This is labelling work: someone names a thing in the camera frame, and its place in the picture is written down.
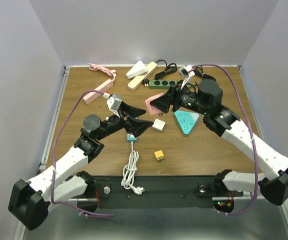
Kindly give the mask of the pink cube socket adapter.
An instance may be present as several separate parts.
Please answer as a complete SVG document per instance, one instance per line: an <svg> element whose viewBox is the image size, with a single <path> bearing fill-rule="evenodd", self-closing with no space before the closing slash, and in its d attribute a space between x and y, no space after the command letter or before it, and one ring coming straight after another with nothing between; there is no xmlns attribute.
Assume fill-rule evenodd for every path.
<svg viewBox="0 0 288 240"><path fill-rule="evenodd" d="M158 115L158 116L162 116L164 113L162 111L160 111L159 109L157 109L156 107L153 107L150 102L152 100L155 100L159 97L161 97L164 93L159 93L159 94L156 94L156 95L153 95L151 97L149 97L148 99L145 100L145 105L148 109L148 112L150 115Z"/></svg>

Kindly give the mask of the teal triangular power strip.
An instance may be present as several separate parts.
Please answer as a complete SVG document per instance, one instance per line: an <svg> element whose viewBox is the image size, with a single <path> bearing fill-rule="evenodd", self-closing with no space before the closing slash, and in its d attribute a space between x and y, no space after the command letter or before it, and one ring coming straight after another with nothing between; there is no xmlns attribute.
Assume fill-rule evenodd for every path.
<svg viewBox="0 0 288 240"><path fill-rule="evenodd" d="M198 113L182 110L177 110L174 115L185 136L190 135L200 118Z"/></svg>

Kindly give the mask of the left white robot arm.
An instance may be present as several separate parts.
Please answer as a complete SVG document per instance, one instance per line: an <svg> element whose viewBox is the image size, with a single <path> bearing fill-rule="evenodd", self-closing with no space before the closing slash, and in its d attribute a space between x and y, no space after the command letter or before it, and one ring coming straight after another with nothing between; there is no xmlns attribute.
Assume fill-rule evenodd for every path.
<svg viewBox="0 0 288 240"><path fill-rule="evenodd" d="M138 137L153 125L152 121L138 119L145 110L120 102L113 115L101 120L90 114L83 120L81 136L68 152L53 165L35 177L19 179L12 187L8 210L28 229L34 230L47 218L57 204L68 205L67 200L95 192L94 178L76 170L89 164L104 148L100 140L124 129Z"/></svg>

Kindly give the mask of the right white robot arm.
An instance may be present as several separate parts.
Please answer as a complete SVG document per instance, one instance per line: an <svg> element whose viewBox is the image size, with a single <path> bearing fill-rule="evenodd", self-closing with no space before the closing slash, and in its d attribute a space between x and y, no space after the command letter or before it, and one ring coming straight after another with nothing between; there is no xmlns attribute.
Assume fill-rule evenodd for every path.
<svg viewBox="0 0 288 240"><path fill-rule="evenodd" d="M198 90L172 85L150 104L167 113L180 107L203 114L205 126L233 144L252 160L261 174L225 170L217 175L214 191L225 195L229 191L261 194L270 203L280 206L288 198L288 157L278 153L251 132L240 117L222 104L223 91L210 79L200 82Z"/></svg>

